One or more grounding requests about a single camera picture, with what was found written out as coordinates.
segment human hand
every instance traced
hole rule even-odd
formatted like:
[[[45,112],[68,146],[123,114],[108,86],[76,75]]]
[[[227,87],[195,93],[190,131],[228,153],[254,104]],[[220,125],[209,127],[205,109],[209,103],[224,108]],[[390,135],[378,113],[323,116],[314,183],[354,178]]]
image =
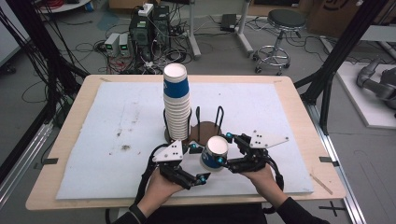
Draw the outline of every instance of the human hand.
[[[165,203],[174,193],[183,190],[183,188],[175,183],[170,182],[160,174],[157,168],[151,175],[146,189],[145,196],[137,205],[140,211],[149,217],[163,203]]]
[[[288,196],[275,182],[270,165],[266,164],[259,171],[241,173],[241,175],[250,179],[257,192],[275,208],[278,208],[288,199]]]

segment chair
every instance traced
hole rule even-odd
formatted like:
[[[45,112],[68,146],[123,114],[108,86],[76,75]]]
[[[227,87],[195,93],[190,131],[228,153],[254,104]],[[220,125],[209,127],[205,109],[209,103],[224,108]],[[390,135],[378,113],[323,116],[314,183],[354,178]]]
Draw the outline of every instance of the chair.
[[[274,9],[268,13],[268,23],[280,30],[279,36],[273,46],[263,46],[256,50],[253,54],[253,60],[256,63],[256,73],[262,71],[261,64],[267,63],[272,66],[278,66],[279,71],[276,73],[277,76],[282,75],[282,68],[289,68],[290,56],[289,54],[280,47],[282,38],[286,32],[295,32],[297,36],[305,26],[305,17],[293,10],[288,9]]]

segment person's left hand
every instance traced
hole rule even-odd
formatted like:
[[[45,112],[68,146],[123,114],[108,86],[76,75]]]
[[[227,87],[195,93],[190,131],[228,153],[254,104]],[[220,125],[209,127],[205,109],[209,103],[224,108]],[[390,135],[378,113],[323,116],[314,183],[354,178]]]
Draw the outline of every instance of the person's left hand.
[[[157,168],[151,175],[145,196],[137,206],[146,217],[149,217],[174,193],[181,190],[183,188],[180,185],[167,180],[160,174],[160,170]]]

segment cup stack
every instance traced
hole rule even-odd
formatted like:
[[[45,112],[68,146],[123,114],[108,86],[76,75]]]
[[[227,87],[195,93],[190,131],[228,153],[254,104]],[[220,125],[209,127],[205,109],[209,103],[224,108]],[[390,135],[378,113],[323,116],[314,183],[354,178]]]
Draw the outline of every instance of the cup stack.
[[[163,102],[168,132],[173,140],[184,140],[189,135],[190,88],[186,67],[170,63],[163,70]]]

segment wooden table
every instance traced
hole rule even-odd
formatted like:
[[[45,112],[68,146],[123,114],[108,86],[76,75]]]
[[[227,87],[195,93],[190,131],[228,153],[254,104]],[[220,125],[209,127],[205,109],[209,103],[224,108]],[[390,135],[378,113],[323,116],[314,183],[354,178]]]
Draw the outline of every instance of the wooden table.
[[[49,154],[58,158],[56,164],[45,165],[26,202],[29,210],[52,210],[66,208],[127,207],[131,199],[56,200],[69,154],[76,143],[82,124],[91,108],[102,82],[163,82],[163,76],[88,76],[78,93],[69,115]],[[298,148],[301,150],[306,169],[311,176],[314,192],[305,195],[290,195],[295,200],[342,199],[344,187],[331,162],[320,162],[319,157],[328,157],[317,131],[309,118],[300,96],[288,77],[264,76],[194,76],[189,82],[220,83],[273,83],[290,123]],[[171,198],[165,205],[215,204],[215,203],[260,203],[260,195]]]

